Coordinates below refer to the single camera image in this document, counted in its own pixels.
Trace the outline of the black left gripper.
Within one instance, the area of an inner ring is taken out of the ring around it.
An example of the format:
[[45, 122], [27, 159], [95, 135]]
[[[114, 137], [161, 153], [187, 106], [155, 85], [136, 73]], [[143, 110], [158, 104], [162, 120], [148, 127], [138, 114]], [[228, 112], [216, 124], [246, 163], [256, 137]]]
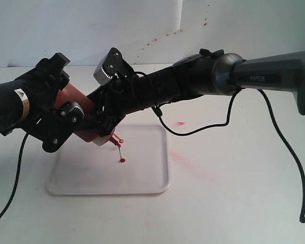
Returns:
[[55, 53], [51, 58], [40, 60], [34, 68], [38, 82], [34, 91], [36, 111], [40, 120], [30, 134], [42, 141], [42, 149], [47, 153], [56, 152], [81, 123], [62, 118], [59, 109], [54, 107], [58, 91], [69, 83], [69, 75], [64, 71], [69, 62], [62, 53]]

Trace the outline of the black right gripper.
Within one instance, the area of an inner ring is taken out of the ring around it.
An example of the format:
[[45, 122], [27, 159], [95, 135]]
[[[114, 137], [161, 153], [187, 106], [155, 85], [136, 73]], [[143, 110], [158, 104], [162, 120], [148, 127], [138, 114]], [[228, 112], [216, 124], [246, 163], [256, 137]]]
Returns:
[[87, 95], [97, 109], [102, 108], [108, 115], [86, 114], [76, 131], [97, 132], [99, 136], [112, 134], [125, 115], [146, 109], [139, 97], [139, 88], [135, 87], [144, 82], [147, 82], [145, 74], [141, 77], [138, 74], [113, 75], [106, 84]]

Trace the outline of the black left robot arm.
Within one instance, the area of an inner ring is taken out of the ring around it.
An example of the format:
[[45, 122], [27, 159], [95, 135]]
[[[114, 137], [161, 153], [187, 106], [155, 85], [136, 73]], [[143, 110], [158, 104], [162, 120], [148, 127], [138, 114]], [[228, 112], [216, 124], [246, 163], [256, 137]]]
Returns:
[[55, 53], [13, 81], [0, 84], [0, 134], [23, 129], [39, 139], [49, 153], [65, 143], [84, 118], [77, 102], [54, 107], [58, 91], [69, 83], [64, 71], [69, 62], [62, 53]]

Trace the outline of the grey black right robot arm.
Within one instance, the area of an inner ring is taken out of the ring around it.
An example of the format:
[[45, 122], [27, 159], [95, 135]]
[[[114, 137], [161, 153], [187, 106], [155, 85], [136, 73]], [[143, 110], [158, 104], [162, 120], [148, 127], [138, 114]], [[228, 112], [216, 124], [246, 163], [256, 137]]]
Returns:
[[158, 117], [161, 106], [203, 95], [233, 96], [241, 89], [291, 92], [298, 112], [305, 115], [305, 51], [252, 60], [223, 50], [201, 49], [164, 69], [135, 71], [111, 48], [98, 64], [99, 87], [88, 95], [94, 106], [81, 129], [109, 135], [128, 114], [150, 108]]

